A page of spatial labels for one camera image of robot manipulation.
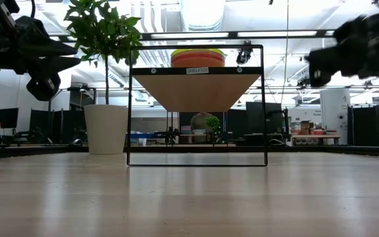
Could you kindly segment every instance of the potted plant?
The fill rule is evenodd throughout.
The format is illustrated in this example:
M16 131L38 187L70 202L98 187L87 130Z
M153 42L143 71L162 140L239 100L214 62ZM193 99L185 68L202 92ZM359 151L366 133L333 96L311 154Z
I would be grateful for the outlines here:
M124 149L128 110L109 105L109 57L117 63L125 59L129 64L131 47L141 46L140 32L134 27L140 18L119 16L116 7L103 0L70 0L65 19L71 21L67 30L77 39L75 48L84 53L82 61L98 59L105 63L106 105L88 105L84 108L88 130L89 152L118 154ZM134 62L139 53L133 52Z
M205 118L207 126L211 129L210 139L211 143L214 144L216 140L216 135L220 133L220 120L216 116L210 116Z

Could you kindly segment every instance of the ceiling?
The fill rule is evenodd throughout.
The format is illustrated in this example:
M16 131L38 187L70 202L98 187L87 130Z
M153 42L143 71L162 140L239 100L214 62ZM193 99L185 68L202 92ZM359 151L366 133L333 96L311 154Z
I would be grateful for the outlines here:
M29 0L18 0L20 15L29 15ZM45 29L52 36L67 34L65 27L68 22L63 18L68 9L69 0L36 0L36 18L40 19ZM336 29L338 26L358 17L360 14L379 13L379 9L371 4L371 0L121 0L110 1L117 6L120 14L142 17L137 25L141 32L188 32L194 30L212 31L261 31L261 30L318 30ZM297 96L318 97L319 90L299 91L297 81L306 76L308 65L303 56L311 49L334 45L331 38L326 39L253 39L252 44L264 45L265 76L268 88L267 101L295 103ZM144 45L196 45L196 44L242 44L241 39L227 40L182 40L182 41L147 41ZM236 66L237 49L223 50L226 66ZM161 67L170 65L171 50L144 51L141 53L136 67ZM255 51L254 57L246 66L257 66L260 63L260 52ZM109 61L110 85L114 90L128 84L128 67ZM379 86L379 78L370 78L372 85ZM98 88L105 87L104 70L82 63L73 68L72 83L87 83ZM336 74L329 83L331 86L361 86L365 81L358 78L344 78ZM253 86L260 86L259 81ZM146 93L136 81L134 87ZM356 89L352 96L358 97L366 92L367 97L379 97L379 90ZM248 90L244 100L254 100L259 90Z

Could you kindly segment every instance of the black stand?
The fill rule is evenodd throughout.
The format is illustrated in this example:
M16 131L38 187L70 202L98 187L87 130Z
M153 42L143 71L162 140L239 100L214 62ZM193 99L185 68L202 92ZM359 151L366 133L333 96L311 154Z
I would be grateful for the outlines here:
M264 47L262 45L162 45L162 46L143 46L133 47L130 53L130 62L134 61L133 50L153 50L153 49L210 49L211 47L218 49L260 49L261 50L261 65L260 67L223 67L223 68L209 68L207 74L253 74L258 73L261 75L261 98L263 108L266 107L265 99L265 75L264 75ZM130 63L130 79L128 88L128 135L126 141L126 164L129 166L140 167L266 167L268 165L268 144L264 145L264 164L262 165L229 165L229 164L132 164L131 160L131 114L132 114L132 76L133 75L185 75L186 68L132 68ZM266 110L264 113L264 141L267 138L266 129Z

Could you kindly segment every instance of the shelf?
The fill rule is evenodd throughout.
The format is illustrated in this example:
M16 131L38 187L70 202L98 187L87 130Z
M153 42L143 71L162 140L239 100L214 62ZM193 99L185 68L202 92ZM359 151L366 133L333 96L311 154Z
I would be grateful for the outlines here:
M225 112L262 72L261 67L134 68L132 76L167 111Z

